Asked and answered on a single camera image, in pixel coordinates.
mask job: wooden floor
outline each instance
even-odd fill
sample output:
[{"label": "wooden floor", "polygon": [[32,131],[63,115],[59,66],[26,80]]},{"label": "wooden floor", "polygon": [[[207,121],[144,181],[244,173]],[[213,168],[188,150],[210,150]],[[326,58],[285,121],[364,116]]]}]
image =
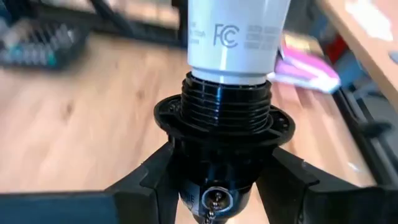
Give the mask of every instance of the wooden floor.
[{"label": "wooden floor", "polygon": [[[0,70],[0,192],[104,189],[166,142],[154,105],[179,94],[186,52],[91,36],[63,73]],[[329,95],[275,84],[297,125],[284,149],[356,185],[373,179]],[[230,223],[267,223],[257,190]],[[179,205],[176,223],[194,223]]]}]

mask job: paper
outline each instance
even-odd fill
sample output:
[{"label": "paper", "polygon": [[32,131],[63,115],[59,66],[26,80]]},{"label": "paper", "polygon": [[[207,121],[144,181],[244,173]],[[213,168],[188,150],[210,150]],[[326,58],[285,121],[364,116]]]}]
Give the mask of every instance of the paper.
[{"label": "paper", "polygon": [[393,41],[391,21],[375,6],[371,0],[346,2],[349,12],[370,37]]}]

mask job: red object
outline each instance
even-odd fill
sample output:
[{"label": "red object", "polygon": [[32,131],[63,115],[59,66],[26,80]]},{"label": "red object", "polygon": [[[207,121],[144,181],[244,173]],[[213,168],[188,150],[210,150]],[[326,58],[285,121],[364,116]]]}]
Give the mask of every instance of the red object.
[{"label": "red object", "polygon": [[348,49],[348,46],[344,39],[337,35],[335,41],[329,44],[326,47],[326,55],[329,56],[329,59],[332,64],[336,63],[341,56],[343,56],[344,52]]}]

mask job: wooden table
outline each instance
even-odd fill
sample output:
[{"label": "wooden table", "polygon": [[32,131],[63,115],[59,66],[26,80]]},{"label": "wooden table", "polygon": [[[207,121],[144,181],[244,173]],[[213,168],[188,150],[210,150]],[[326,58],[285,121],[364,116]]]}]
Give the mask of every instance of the wooden table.
[{"label": "wooden table", "polygon": [[353,0],[317,0],[318,5],[330,22],[338,29],[350,49],[358,58],[379,89],[398,111],[398,64],[394,63],[389,52],[398,51],[398,1],[373,0],[392,24],[394,41],[387,42],[367,35],[346,10],[346,3]]},{"label": "wooden table", "polygon": [[[186,52],[92,35],[62,73],[0,70],[0,192],[104,189],[166,142],[155,104],[180,93]],[[274,84],[297,130],[284,148],[356,185],[374,183],[330,95]],[[267,223],[257,190],[232,223]],[[179,205],[177,223],[194,223]]]}]

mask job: fcc logo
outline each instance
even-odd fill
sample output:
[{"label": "fcc logo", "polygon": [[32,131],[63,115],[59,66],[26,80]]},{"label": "fcc logo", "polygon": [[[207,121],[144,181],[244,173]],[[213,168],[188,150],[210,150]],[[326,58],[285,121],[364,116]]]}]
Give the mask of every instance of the fcc logo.
[{"label": "fcc logo", "polygon": [[229,49],[234,48],[238,46],[235,40],[235,35],[237,33],[239,33],[239,28],[237,26],[216,24],[213,45],[215,46],[217,43],[220,43]]}]

